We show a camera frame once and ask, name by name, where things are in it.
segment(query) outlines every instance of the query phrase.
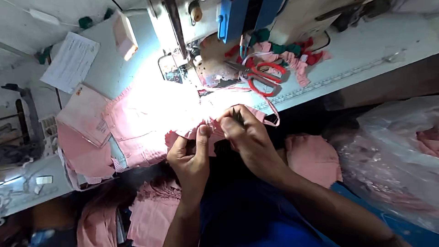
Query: blue shirt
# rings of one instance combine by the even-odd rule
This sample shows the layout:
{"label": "blue shirt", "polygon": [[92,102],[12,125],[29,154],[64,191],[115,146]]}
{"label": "blue shirt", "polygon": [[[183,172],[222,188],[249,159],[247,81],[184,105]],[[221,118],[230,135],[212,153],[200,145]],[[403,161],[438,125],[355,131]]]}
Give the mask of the blue shirt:
{"label": "blue shirt", "polygon": [[225,185],[201,203],[200,246],[337,246],[277,189],[257,180]]}

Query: paper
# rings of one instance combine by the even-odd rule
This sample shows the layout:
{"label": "paper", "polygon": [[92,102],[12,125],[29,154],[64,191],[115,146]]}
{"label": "paper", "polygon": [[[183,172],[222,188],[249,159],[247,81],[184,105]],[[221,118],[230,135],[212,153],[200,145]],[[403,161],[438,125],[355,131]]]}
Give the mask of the paper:
{"label": "paper", "polygon": [[41,81],[72,94],[84,81],[99,51],[99,43],[69,32]]}
{"label": "paper", "polygon": [[56,116],[56,120],[79,132],[97,147],[104,146],[111,136],[102,112],[111,100],[93,89],[79,84],[68,104]]}
{"label": "paper", "polygon": [[51,184],[53,182],[53,176],[37,177],[35,179],[35,181],[36,181],[36,184],[38,184],[38,185]]}

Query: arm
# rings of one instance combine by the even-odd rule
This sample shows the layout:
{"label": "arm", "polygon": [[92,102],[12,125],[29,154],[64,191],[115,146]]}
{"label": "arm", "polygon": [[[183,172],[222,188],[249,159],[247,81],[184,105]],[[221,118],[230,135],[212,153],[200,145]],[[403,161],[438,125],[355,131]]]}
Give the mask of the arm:
{"label": "arm", "polygon": [[234,108],[244,118],[244,126],[231,118],[232,109],[227,110],[217,119],[226,138],[245,165],[256,176],[284,191],[316,229],[341,246],[410,246],[366,209],[293,172],[276,153],[264,125],[245,106]]}
{"label": "arm", "polygon": [[164,247],[197,247],[200,240],[200,202],[209,178],[209,128],[206,125],[198,128],[195,155],[186,155],[186,144],[187,140],[179,137],[168,153],[182,195]]}

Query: red scissors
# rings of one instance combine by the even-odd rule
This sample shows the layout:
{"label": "red scissors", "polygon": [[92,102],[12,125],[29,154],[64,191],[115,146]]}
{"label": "red scissors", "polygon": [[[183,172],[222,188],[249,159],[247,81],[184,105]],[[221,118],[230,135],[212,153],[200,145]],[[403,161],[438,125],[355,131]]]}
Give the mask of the red scissors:
{"label": "red scissors", "polygon": [[[242,74],[248,78],[248,85],[250,86],[250,88],[256,93],[263,95],[265,97],[273,97],[275,96],[275,94],[279,92],[279,90],[281,89],[279,84],[284,81],[283,75],[287,72],[287,70],[284,67],[270,62],[263,62],[258,64],[256,67],[252,67],[252,68],[247,68],[244,65],[232,61],[224,61],[224,62],[230,67],[236,69],[237,71],[241,71]],[[282,76],[277,77],[260,71],[260,69],[264,66],[268,66],[278,70],[282,74]],[[253,83],[254,79],[273,88],[273,91],[271,93],[264,93],[259,91],[259,89],[257,89]]]}

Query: scissors handle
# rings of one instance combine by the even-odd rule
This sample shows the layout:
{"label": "scissors handle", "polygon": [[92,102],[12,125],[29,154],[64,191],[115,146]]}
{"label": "scissors handle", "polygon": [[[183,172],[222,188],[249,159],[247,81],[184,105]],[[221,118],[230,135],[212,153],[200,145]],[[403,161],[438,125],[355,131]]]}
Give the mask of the scissors handle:
{"label": "scissors handle", "polygon": [[263,63],[258,64],[256,67],[253,67],[252,68],[252,73],[255,74],[255,75],[258,75],[258,76],[260,76],[262,78],[266,78],[266,79],[272,80],[272,81],[274,81],[277,84],[282,82],[282,79],[277,77],[277,76],[261,72],[259,69],[261,67],[263,67],[263,66],[268,66],[268,67],[271,67],[273,69],[276,69],[282,75],[284,75],[287,72],[287,70],[284,67],[280,66],[280,65],[277,65],[277,64],[274,64],[274,63],[270,63],[270,62],[263,62]]}
{"label": "scissors handle", "polygon": [[[255,87],[254,83],[253,83],[253,80],[254,80],[254,79],[258,80],[259,82],[264,83],[265,85],[267,85],[267,86],[269,86],[269,87],[271,87],[271,88],[273,88],[273,91],[271,91],[271,93],[264,93],[264,92],[259,91],[259,89],[257,89],[257,88]],[[269,81],[269,80],[266,80],[266,79],[263,78],[263,77],[260,77],[260,76],[258,76],[258,75],[254,75],[254,74],[251,75],[250,78],[248,79],[248,85],[250,86],[250,88],[251,88],[254,92],[256,92],[257,94],[260,94],[260,95],[262,95],[262,96],[265,96],[265,97],[273,97],[274,94],[277,93],[277,87],[279,87],[278,84],[275,84],[275,83],[273,83],[273,82],[271,82],[271,81]]]}

